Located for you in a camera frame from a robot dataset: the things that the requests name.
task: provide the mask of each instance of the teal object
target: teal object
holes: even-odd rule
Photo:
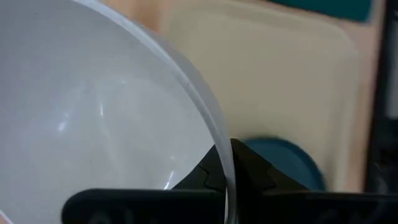
[[[297,145],[276,138],[248,139],[243,142],[275,168],[306,188],[326,190],[323,176],[316,163]]]
[[[366,22],[372,0],[270,0],[290,7],[306,9],[352,21]]]

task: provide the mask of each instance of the teal surface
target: teal surface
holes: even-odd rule
[[[296,7],[316,11],[333,17],[366,22],[368,20],[372,0],[269,0]]]
[[[310,190],[326,190],[322,173],[312,158],[284,139],[256,138],[243,141],[276,169]]]

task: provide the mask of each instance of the beige plastic board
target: beige plastic board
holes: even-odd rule
[[[201,71],[231,137],[298,144],[343,190],[359,55],[338,27],[243,2],[180,1],[161,33]]]

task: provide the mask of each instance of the beige cutting board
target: beige cutting board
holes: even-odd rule
[[[240,139],[278,136],[343,190],[359,55],[326,22],[235,1],[180,1],[161,34],[201,71]]]

